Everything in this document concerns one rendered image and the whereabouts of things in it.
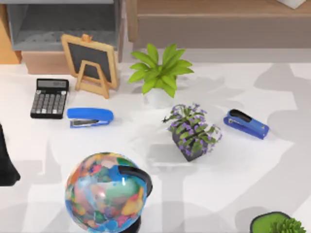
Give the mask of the green plant in white pot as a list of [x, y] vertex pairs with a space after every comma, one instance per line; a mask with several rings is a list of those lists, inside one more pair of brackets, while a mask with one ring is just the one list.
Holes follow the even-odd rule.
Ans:
[[146, 52], [131, 52], [138, 62], [130, 66], [135, 72], [128, 82], [142, 81], [141, 92], [147, 105], [158, 109], [171, 106], [177, 91], [177, 77], [194, 72], [192, 63], [182, 59], [185, 51], [178, 49], [176, 44], [170, 44], [160, 60], [158, 49], [149, 43]]

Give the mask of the purple flower plant dark pot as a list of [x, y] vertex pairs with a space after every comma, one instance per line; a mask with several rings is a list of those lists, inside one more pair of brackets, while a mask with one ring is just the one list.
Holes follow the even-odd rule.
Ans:
[[222, 139], [220, 127], [207, 123], [206, 114], [197, 103], [177, 104], [162, 120], [163, 123], [171, 121], [168, 131], [188, 162], [211, 152]]

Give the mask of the wooden open shelf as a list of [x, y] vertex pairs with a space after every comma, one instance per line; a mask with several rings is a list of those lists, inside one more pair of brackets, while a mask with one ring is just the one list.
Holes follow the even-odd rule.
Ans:
[[311, 49], [311, 0], [125, 0], [134, 48]]

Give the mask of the wooden framed blackboard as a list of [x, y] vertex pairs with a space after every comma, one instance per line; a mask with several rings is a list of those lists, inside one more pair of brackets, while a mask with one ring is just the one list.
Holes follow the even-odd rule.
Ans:
[[75, 90], [84, 90], [109, 98], [109, 90], [117, 90], [119, 78], [114, 47], [93, 41], [83, 34], [81, 37], [61, 36], [70, 75], [77, 78]]

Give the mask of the blue and black stapler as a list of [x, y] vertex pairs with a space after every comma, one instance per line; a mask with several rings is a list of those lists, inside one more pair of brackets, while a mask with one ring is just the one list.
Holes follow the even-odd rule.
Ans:
[[259, 139], [264, 139], [270, 128], [238, 109], [231, 109], [223, 118], [224, 124]]

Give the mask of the wooden cupboard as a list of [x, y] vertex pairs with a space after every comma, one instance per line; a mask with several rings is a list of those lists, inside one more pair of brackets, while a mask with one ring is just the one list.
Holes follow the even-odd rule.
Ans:
[[16, 65], [21, 60], [21, 51], [12, 49], [6, 5], [0, 4], [0, 65]]

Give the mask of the black calculator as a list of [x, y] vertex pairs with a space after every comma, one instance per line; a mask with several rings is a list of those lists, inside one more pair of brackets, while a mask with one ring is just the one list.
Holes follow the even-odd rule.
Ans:
[[30, 117], [62, 119], [68, 93], [69, 81], [67, 79], [38, 78]]

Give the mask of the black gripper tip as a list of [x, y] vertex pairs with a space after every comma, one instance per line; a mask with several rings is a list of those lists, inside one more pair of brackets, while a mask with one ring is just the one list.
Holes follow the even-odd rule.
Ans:
[[13, 186], [19, 180], [20, 174], [10, 159], [0, 124], [0, 187]]

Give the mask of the green plant in black pot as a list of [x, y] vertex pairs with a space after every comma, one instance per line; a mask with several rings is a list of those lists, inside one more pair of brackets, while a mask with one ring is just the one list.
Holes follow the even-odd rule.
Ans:
[[256, 216], [250, 223], [249, 233], [307, 233], [301, 221], [283, 212], [269, 212]]

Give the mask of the colourful globe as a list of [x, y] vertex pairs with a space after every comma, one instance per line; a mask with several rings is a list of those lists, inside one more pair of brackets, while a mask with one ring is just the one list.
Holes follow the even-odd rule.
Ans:
[[152, 189], [150, 175], [132, 160], [99, 152], [83, 159], [69, 175], [66, 209], [87, 233], [138, 233]]

